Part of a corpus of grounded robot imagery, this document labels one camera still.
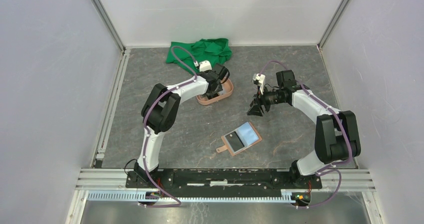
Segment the pink oval tray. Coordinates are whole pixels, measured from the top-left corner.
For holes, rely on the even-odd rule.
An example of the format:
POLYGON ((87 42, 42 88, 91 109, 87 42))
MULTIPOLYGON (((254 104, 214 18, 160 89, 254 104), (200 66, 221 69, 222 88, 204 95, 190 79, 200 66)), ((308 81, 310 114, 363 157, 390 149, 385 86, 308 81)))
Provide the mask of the pink oval tray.
POLYGON ((230 79, 228 79, 225 83, 222 83, 222 90, 217 93, 217 96, 209 98, 206 95, 197 95, 196 99, 201 105, 210 105, 212 103, 221 101, 232 95, 234 91, 233 83, 230 79))

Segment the brown leather card holder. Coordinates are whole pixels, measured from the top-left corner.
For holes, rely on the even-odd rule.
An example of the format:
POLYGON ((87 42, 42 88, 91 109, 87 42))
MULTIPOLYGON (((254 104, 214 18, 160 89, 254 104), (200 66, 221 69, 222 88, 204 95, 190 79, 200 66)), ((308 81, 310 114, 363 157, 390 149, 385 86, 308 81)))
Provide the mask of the brown leather card holder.
POLYGON ((246 122, 235 130, 223 135, 221 140, 223 146, 218 147, 216 152, 222 153, 228 151, 231 156, 235 156, 261 142, 263 139, 252 123, 246 122))

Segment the black card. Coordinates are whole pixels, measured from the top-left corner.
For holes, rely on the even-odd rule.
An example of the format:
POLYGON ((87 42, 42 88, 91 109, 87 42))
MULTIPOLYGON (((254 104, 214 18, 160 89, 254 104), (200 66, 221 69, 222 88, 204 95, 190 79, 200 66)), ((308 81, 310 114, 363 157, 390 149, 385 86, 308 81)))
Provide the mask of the black card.
POLYGON ((238 134, 234 131, 231 132, 227 137, 227 142, 229 146, 232 148, 233 152, 237 152, 244 148, 244 144, 238 134))

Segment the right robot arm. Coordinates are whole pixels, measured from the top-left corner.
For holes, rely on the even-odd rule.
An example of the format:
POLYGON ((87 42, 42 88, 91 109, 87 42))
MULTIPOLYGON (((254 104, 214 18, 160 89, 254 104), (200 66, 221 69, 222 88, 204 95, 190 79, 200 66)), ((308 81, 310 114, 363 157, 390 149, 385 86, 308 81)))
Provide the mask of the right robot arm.
POLYGON ((302 111, 315 124, 313 151, 294 161, 289 169, 288 179, 293 187, 301 188, 309 176, 320 176, 360 155, 359 130, 352 111, 341 111, 322 101, 295 79, 292 70, 280 71, 276 77, 278 86, 268 90, 265 75, 254 74, 252 82, 257 85, 257 93, 247 114, 263 116, 271 105, 285 103, 302 111))

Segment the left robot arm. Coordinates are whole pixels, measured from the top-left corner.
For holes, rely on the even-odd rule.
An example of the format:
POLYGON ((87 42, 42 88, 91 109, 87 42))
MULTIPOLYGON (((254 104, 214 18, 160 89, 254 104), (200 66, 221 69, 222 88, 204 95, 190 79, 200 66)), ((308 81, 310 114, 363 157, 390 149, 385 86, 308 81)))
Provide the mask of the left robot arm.
POLYGON ((222 85, 229 76, 228 68, 215 64, 210 70, 201 71, 180 83, 154 85, 141 110, 144 139, 141 154, 134 165, 140 184, 147 188, 156 184, 155 170, 159 166, 161 144, 165 133, 175 123, 180 104, 196 96, 216 96, 223 90, 222 85))

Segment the green cloth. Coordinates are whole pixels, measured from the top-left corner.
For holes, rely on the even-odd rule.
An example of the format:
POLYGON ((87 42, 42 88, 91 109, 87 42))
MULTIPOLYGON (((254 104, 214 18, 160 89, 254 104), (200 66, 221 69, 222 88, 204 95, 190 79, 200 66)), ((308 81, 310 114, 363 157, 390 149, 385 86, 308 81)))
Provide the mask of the green cloth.
POLYGON ((197 62, 209 61, 211 66, 215 64, 224 64, 229 61, 233 55, 229 46, 229 40, 226 38, 219 39, 200 39, 194 43, 171 42, 170 47, 174 49, 168 51, 166 63, 176 64, 183 70, 192 74, 192 71, 198 72, 193 59, 197 62))

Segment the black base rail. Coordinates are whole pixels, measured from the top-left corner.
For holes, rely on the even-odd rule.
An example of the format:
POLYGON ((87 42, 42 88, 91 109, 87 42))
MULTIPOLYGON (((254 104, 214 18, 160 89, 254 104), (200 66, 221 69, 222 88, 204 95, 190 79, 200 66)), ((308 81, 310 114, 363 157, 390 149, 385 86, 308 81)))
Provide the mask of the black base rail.
POLYGON ((280 197, 282 190, 322 189, 316 175, 300 176, 288 169, 158 169, 152 180, 129 171, 127 188, 155 188, 174 197, 280 197))

